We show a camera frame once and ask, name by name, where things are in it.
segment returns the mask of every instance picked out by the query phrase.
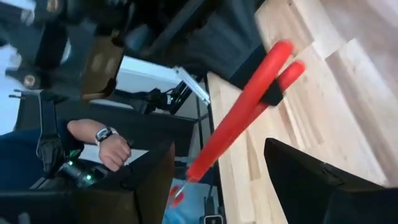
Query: person's arm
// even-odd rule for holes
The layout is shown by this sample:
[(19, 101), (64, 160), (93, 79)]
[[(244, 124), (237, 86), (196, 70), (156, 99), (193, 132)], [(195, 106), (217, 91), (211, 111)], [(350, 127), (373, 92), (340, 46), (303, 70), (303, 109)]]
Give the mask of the person's arm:
[[(95, 136), (105, 125), (92, 119), (69, 121), (68, 131), (79, 141), (95, 144)], [(130, 157), (127, 141), (118, 134), (112, 134), (99, 145), (99, 158), (112, 171), (117, 171)]]
[(95, 135), (98, 131), (105, 128), (106, 126), (92, 119), (80, 119), (75, 121), (69, 121), (67, 127), (68, 131), (77, 140), (90, 144), (95, 144)]

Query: wristwatch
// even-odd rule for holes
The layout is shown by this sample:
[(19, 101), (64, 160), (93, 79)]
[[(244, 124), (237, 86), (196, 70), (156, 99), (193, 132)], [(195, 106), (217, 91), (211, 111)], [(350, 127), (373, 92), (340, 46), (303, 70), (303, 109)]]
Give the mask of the wristwatch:
[(109, 138), (112, 134), (118, 134), (114, 128), (105, 127), (95, 134), (95, 143), (100, 146), (101, 142)]

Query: person's hand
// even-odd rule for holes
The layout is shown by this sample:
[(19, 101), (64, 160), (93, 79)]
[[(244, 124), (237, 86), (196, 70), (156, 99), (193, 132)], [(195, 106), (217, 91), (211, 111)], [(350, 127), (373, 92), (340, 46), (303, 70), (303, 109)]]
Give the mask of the person's hand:
[(127, 141), (118, 134), (112, 134), (99, 145), (99, 158), (111, 171), (117, 171), (130, 157)]

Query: wooden table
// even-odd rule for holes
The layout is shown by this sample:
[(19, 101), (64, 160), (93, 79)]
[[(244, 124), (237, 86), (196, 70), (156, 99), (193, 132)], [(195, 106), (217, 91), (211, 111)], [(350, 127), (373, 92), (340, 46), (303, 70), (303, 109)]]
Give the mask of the wooden table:
[[(394, 0), (267, 0), (269, 48), (289, 39), (307, 65), (285, 100), (220, 158), (228, 223), (287, 223), (263, 156), (276, 138), (385, 186), (398, 186), (398, 6)], [(215, 126), (240, 91), (209, 74)]]

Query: red pliers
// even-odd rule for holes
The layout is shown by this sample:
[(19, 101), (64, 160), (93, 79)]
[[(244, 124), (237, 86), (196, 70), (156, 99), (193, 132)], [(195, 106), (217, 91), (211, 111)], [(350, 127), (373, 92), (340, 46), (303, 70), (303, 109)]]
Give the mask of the red pliers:
[[(279, 70), (293, 53), (289, 41), (276, 43), (254, 72), (229, 113), (222, 120), (198, 158), (187, 170), (187, 181), (176, 185), (170, 192), (168, 206), (177, 206), (183, 200), (183, 189), (189, 182), (198, 182), (208, 169), (232, 145), (239, 135), (264, 112), (268, 105), (261, 98), (275, 80)], [(301, 61), (290, 64), (278, 77), (279, 88), (285, 91), (304, 72)]]

